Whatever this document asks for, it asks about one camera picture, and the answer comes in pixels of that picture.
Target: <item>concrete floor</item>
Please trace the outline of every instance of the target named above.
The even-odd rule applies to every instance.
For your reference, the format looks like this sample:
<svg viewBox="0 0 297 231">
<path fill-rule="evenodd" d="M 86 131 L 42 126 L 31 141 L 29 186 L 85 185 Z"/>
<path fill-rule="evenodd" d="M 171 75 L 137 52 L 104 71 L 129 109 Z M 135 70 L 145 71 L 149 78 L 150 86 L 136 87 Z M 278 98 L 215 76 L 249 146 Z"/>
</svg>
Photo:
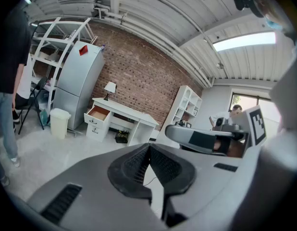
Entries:
<svg viewBox="0 0 297 231">
<path fill-rule="evenodd" d="M 64 140 L 51 135 L 50 127 L 42 130 L 37 114 L 29 113 L 21 134 L 18 135 L 20 125 L 16 125 L 16 139 L 18 154 L 21 158 L 19 168 L 8 159 L 0 132 L 0 160 L 6 175 L 10 178 L 10 185 L 6 190 L 27 201 L 29 197 L 44 183 L 62 173 L 70 166 L 87 157 L 107 153 L 125 147 L 114 140 L 115 133 L 108 132 L 103 142 L 98 142 L 86 136 L 87 125 L 83 123 L 77 130 L 83 134 L 67 133 Z M 151 167 L 146 171 L 144 185 L 148 184 L 156 175 Z M 153 200 L 151 208 L 160 217 L 162 212 L 163 187 L 154 179 L 146 187 L 152 190 Z"/>
</svg>

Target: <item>folding chair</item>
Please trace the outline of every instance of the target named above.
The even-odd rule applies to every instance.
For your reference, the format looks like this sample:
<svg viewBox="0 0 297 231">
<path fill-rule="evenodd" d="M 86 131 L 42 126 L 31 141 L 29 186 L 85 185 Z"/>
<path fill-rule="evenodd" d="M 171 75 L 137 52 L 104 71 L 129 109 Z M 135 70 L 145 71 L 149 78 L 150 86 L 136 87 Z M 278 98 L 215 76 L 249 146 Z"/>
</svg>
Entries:
<svg viewBox="0 0 297 231">
<path fill-rule="evenodd" d="M 42 121 L 41 121 L 41 118 L 39 117 L 39 105 L 38 105 L 38 101 L 37 101 L 37 97 L 39 96 L 40 92 L 43 90 L 45 84 L 46 84 L 46 81 L 47 81 L 47 77 L 43 77 L 39 82 L 38 84 L 34 87 L 33 91 L 31 92 L 30 96 L 29 96 L 29 99 L 28 99 L 28 102 L 26 105 L 23 105 L 20 107 L 21 109 L 21 115 L 20 115 L 20 120 L 21 120 L 21 126 L 20 126 L 20 129 L 19 129 L 19 132 L 18 134 L 20 134 L 20 131 L 22 130 L 23 128 L 23 124 L 25 122 L 25 119 L 29 113 L 29 111 L 33 108 L 35 109 L 35 111 L 37 112 L 37 116 L 38 116 L 38 119 L 39 119 L 39 122 L 44 130 L 44 126 L 42 124 Z M 25 114 L 25 117 L 23 119 L 23 110 L 27 110 L 27 113 Z"/>
</svg>

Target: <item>sneaker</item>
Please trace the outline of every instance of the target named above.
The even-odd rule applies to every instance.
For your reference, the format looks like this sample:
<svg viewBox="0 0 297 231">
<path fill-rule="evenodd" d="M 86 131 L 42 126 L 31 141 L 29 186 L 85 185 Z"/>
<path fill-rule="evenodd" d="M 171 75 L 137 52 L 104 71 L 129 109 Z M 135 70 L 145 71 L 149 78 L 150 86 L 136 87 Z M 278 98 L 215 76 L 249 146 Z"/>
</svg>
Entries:
<svg viewBox="0 0 297 231">
<path fill-rule="evenodd" d="M 15 167 L 20 166 L 20 159 L 19 157 L 11 158 L 12 163 L 14 164 Z"/>
<path fill-rule="evenodd" d="M 4 176 L 0 179 L 0 182 L 4 187 L 7 187 L 10 184 L 10 179 L 7 176 Z"/>
<path fill-rule="evenodd" d="M 12 114 L 13 114 L 13 123 L 19 124 L 20 120 L 19 120 L 19 116 L 17 115 L 17 113 L 15 111 L 13 111 Z"/>
</svg>

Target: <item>desk lamp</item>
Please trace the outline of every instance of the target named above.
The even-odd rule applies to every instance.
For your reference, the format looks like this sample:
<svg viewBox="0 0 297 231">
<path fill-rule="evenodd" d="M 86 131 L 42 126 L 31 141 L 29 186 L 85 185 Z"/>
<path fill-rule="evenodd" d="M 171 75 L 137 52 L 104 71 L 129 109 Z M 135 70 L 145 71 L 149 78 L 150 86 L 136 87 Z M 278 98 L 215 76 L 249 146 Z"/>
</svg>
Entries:
<svg viewBox="0 0 297 231">
<path fill-rule="evenodd" d="M 117 86 L 113 82 L 108 82 L 108 84 L 105 86 L 105 90 L 107 91 L 107 96 L 104 98 L 104 100 L 108 101 L 108 97 L 110 94 L 114 94 Z"/>
</svg>

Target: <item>white desk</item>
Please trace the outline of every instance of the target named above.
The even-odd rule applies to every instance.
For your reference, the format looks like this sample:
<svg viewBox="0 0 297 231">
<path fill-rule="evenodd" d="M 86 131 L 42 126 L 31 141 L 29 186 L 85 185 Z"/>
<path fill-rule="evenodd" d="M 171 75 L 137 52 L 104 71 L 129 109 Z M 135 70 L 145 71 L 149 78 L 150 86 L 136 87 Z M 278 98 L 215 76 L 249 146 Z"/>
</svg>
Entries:
<svg viewBox="0 0 297 231">
<path fill-rule="evenodd" d="M 146 143 L 149 141 L 154 128 L 159 125 L 149 114 L 134 110 L 110 99 L 106 101 L 103 98 L 93 98 L 93 101 L 92 109 L 85 114 L 85 122 L 88 123 L 87 136 L 98 141 L 103 140 L 111 124 L 117 124 L 130 129 L 127 146 Z M 109 113 L 98 109 L 98 107 L 109 111 Z M 97 113 L 104 113 L 101 114 L 101 119 L 90 115 L 94 109 Z M 131 123 L 114 117 L 114 113 L 132 119 L 134 122 Z"/>
</svg>

